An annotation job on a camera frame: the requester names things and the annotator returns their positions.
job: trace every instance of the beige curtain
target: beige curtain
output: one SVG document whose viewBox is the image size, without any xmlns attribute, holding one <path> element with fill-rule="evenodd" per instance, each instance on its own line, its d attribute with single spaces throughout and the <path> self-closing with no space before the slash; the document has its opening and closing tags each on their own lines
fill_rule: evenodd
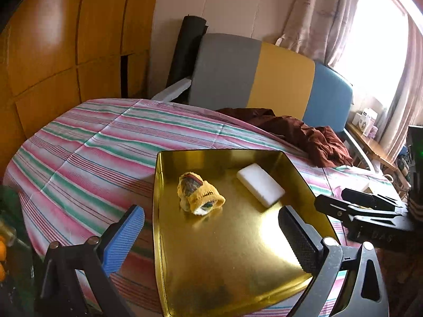
<svg viewBox="0 0 423 317">
<path fill-rule="evenodd" d="M 410 17 L 408 25 L 404 71 L 379 142 L 390 159 L 397 157 L 405 143 L 408 126 L 416 121 L 423 108 L 423 36 Z"/>
<path fill-rule="evenodd" d="M 358 0 L 295 0 L 276 45 L 333 66 L 342 54 Z"/>
</svg>

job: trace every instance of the white sponge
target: white sponge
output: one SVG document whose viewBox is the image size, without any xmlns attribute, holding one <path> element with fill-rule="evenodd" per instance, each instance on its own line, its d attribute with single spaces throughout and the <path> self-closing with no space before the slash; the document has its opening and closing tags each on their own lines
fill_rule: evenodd
<svg viewBox="0 0 423 317">
<path fill-rule="evenodd" d="M 241 169 L 236 177 L 264 207 L 272 206 L 285 194 L 285 190 L 256 163 Z"/>
</svg>

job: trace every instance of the silver screw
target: silver screw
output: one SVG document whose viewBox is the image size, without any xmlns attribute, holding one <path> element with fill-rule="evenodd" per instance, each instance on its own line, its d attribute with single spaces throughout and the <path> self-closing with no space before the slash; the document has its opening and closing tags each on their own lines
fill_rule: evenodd
<svg viewBox="0 0 423 317">
<path fill-rule="evenodd" d="M 57 249 L 59 247 L 59 242 L 58 241 L 53 241 L 52 243 L 50 243 L 49 248 L 50 249 Z"/>
<path fill-rule="evenodd" d="M 90 245 L 96 245 L 98 242 L 100 242 L 100 239 L 97 236 L 91 236 L 87 239 L 87 243 Z"/>
<path fill-rule="evenodd" d="M 363 247 L 365 247 L 367 250 L 373 250 L 373 244 L 371 244 L 370 242 L 364 242 L 363 243 Z"/>
<path fill-rule="evenodd" d="M 338 242 L 332 237 L 325 237 L 323 239 L 323 243 L 326 244 L 328 247 L 332 245 L 339 245 Z"/>
</svg>

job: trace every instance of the window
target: window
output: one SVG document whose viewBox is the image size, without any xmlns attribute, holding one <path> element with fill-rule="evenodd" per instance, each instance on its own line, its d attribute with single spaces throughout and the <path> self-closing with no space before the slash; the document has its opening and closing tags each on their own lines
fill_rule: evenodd
<svg viewBox="0 0 423 317">
<path fill-rule="evenodd" d="M 407 14 L 397 2 L 359 0 L 345 50 L 334 66 L 353 85 L 354 104 L 357 96 L 370 95 L 389 108 L 404 69 L 407 44 Z"/>
</svg>

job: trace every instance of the orange object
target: orange object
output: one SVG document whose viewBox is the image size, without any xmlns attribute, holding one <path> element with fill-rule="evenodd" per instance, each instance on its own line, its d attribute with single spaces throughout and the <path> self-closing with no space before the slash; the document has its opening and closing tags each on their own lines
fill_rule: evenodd
<svg viewBox="0 0 423 317">
<path fill-rule="evenodd" d="M 3 265 L 0 263 L 0 282 L 4 281 L 4 279 L 6 279 L 6 272 Z"/>
<path fill-rule="evenodd" d="M 0 261 L 6 260 L 6 245 L 0 241 Z"/>
</svg>

